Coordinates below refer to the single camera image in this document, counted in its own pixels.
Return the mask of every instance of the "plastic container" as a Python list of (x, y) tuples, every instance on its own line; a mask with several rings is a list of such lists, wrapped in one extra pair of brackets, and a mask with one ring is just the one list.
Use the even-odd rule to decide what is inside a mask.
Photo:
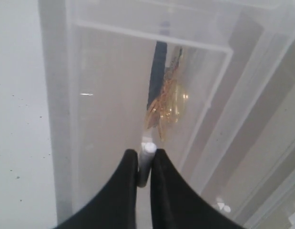
[[(45, 50), (57, 47), (45, 52), (47, 77), (66, 75), (73, 211), (102, 188), (125, 149), (140, 151), (149, 137), (143, 126), (157, 41), (168, 43), (168, 53), (176, 45), (187, 50), (180, 82), (188, 101), (164, 143), (156, 129), (151, 135), (202, 192), (295, 38), (292, 1), (235, 2), (66, 0), (56, 17), (41, 17)], [(204, 125), (208, 112), (214, 121)]]

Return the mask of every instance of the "clear plastic bin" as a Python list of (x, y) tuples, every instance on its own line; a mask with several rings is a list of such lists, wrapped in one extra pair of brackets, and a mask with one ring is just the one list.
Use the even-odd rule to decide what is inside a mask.
[[(73, 210), (102, 188), (125, 149), (140, 151), (142, 137), (150, 134), (144, 120), (157, 41), (168, 43), (168, 53), (176, 45), (185, 48), (180, 83), (188, 100), (167, 139), (162, 143), (156, 128), (152, 137), (201, 193), (295, 38), (293, 2), (65, 2), (60, 17), (65, 21), (54, 26), (58, 39), (46, 33), (48, 27), (43, 30), (45, 49), (67, 43), (62, 58), (69, 88)], [(55, 72), (51, 55), (46, 52), (47, 74)], [(54, 88), (48, 84), (49, 91)], [(222, 115), (204, 126), (209, 111)]]

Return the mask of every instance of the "insect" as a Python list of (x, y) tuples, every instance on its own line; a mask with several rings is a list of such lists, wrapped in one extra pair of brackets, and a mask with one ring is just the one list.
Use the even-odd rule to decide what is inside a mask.
[(188, 95), (178, 82), (180, 63), (184, 58), (182, 46), (176, 46), (170, 66), (166, 69), (160, 95), (153, 100), (145, 117), (145, 129), (158, 127), (159, 137), (163, 142), (167, 127), (178, 122), (184, 111)]

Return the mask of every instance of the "transparent plastic wall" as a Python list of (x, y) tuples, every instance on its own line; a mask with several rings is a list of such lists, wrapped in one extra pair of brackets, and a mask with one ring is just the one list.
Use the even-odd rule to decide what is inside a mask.
[[(67, 41), (72, 205), (78, 210), (102, 188), (125, 149), (140, 151), (144, 136), (164, 147), (201, 193), (223, 157), (218, 152), (294, 40), (295, 7), (281, 0), (70, 0), (66, 25), (59, 32)], [(163, 142), (157, 128), (144, 129), (158, 41), (168, 45), (166, 67), (174, 47), (183, 47), (178, 83), (188, 96)], [(219, 125), (202, 126), (210, 110), (221, 114), (224, 107)], [(211, 133), (221, 128), (226, 134), (218, 140)], [(203, 160), (191, 157), (207, 140)]]

